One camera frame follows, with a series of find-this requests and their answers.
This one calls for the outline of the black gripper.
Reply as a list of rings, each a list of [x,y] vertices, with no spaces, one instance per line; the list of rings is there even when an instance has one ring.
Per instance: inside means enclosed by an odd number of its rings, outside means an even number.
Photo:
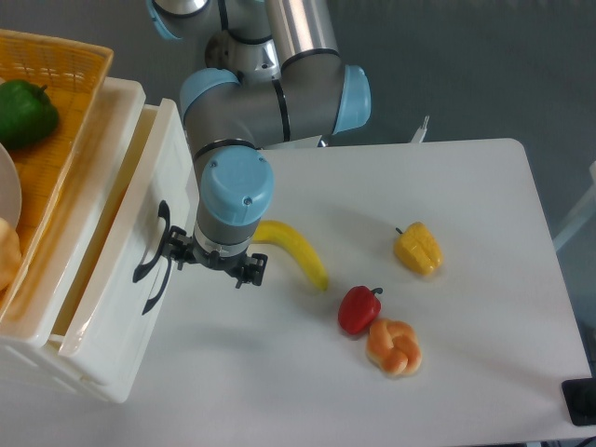
[[[163,248],[163,256],[170,259],[179,271],[186,264],[200,264],[213,271],[225,272],[234,278],[236,288],[244,284],[262,284],[268,257],[263,253],[248,255],[251,243],[249,237],[237,244],[224,245],[205,238],[198,232],[199,238],[188,236],[178,226],[169,229]]]

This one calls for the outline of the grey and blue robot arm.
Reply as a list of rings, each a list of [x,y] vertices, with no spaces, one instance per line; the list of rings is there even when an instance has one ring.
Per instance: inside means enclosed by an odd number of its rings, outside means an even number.
[[[323,1],[150,1],[159,34],[193,35],[215,18],[215,61],[180,90],[183,129],[199,202],[194,230],[168,225],[157,259],[200,264],[260,285],[267,258],[248,247],[274,188],[262,149],[362,127],[368,78],[341,59]]]

